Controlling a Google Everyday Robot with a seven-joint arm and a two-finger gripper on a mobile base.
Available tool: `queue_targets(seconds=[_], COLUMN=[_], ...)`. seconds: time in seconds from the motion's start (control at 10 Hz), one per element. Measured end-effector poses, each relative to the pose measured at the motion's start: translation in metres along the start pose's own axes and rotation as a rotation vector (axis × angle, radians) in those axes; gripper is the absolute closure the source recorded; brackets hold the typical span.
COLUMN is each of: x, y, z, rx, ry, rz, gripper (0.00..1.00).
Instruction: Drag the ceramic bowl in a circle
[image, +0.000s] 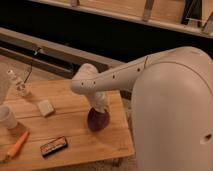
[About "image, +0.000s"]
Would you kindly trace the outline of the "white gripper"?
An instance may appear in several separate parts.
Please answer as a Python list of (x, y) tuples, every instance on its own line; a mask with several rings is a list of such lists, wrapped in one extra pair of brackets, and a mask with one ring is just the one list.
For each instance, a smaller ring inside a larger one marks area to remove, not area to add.
[(95, 92), (86, 95), (91, 108), (92, 114), (98, 114), (98, 112), (110, 113), (110, 109), (107, 103), (107, 95), (105, 92)]

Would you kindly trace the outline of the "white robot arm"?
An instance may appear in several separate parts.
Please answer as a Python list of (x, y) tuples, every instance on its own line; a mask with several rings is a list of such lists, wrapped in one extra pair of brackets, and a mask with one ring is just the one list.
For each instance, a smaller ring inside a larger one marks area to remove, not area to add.
[(213, 59), (206, 52), (179, 47), (102, 73), (84, 64), (71, 89), (132, 91), (138, 171), (213, 171)]

